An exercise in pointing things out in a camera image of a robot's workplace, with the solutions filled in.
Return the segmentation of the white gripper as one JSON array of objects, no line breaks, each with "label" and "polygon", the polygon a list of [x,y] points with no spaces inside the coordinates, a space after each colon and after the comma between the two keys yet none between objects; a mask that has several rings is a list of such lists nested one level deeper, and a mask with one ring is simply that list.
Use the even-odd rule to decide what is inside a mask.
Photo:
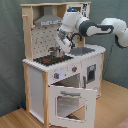
[{"label": "white gripper", "polygon": [[67,38],[67,33],[61,29],[57,30],[55,40],[59,44],[60,48],[65,52],[69,53],[71,50],[71,41]]}]

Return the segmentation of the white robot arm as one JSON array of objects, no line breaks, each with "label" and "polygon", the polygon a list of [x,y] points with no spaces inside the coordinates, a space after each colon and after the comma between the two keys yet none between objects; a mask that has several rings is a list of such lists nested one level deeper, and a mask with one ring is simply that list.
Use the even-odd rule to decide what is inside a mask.
[{"label": "white robot arm", "polygon": [[56,41],[65,53],[69,53],[73,47],[74,30],[77,30],[77,35],[83,37],[114,34],[118,47],[128,47],[128,27],[125,21],[105,18],[100,24],[96,24],[84,17],[78,10],[69,8],[64,14],[62,25],[56,35]]}]

